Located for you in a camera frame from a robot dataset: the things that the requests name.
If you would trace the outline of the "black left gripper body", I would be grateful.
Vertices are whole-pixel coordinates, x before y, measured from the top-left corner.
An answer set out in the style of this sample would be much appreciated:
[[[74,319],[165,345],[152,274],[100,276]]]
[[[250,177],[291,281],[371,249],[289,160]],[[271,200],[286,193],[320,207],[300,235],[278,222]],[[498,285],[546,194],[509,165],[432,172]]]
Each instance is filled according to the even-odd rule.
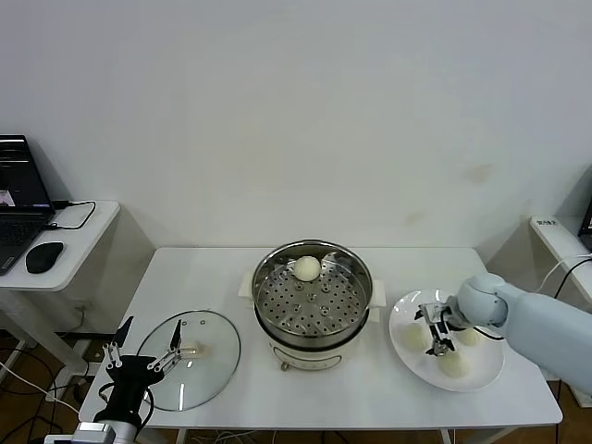
[[[122,365],[107,371],[112,381],[99,389],[111,389],[106,406],[94,416],[95,422],[119,421],[127,424],[145,424],[139,410],[143,397],[152,385],[161,382],[165,375],[162,370],[149,369],[155,360],[151,356],[124,355]]]

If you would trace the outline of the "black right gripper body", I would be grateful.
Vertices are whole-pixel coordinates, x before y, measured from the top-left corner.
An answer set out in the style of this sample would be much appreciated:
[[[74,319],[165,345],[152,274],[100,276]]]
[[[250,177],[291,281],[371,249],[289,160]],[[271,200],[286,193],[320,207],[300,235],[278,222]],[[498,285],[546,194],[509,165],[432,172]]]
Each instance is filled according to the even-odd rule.
[[[434,340],[451,341],[452,333],[459,330],[455,321],[455,313],[448,305],[430,305],[428,307],[428,324]]]

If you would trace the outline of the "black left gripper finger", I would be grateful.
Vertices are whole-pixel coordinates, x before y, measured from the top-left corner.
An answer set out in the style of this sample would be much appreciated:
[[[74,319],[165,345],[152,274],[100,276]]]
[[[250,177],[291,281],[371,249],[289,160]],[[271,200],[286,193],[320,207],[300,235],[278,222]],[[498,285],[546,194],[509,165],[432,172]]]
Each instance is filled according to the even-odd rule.
[[[167,352],[160,358],[157,358],[148,364],[148,370],[154,372],[169,372],[180,360],[181,324],[182,321],[178,320]]]
[[[119,368],[123,365],[120,351],[128,336],[132,322],[133,317],[129,316],[124,324],[117,329],[113,338],[104,344],[103,349],[107,360],[107,369]]]

